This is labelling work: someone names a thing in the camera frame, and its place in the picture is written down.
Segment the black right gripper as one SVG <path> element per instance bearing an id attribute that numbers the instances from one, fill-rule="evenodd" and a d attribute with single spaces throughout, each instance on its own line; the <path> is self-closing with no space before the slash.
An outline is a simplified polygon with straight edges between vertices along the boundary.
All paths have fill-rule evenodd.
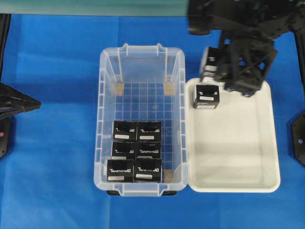
<path id="1" fill-rule="evenodd" d="M 277 55 L 274 41 L 258 35 L 222 33 L 214 79 L 229 92 L 251 97 L 261 90 Z"/>

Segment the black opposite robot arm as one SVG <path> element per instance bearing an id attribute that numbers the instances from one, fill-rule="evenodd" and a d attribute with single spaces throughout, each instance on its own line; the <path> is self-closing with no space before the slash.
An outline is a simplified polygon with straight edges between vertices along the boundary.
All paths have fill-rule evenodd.
<path id="1" fill-rule="evenodd" d="M 274 41 L 292 32 L 300 75 L 305 74 L 305 3 L 302 0 L 191 0 L 189 33 L 220 30 L 214 80 L 250 97 L 262 87 L 277 54 Z"/>

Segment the black right robot base plate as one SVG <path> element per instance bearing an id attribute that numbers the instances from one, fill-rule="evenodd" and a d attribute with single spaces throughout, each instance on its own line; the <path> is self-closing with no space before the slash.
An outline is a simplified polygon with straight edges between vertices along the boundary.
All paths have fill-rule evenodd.
<path id="1" fill-rule="evenodd" d="M 305 167 L 305 111 L 295 114 L 287 123 L 289 155 Z"/>

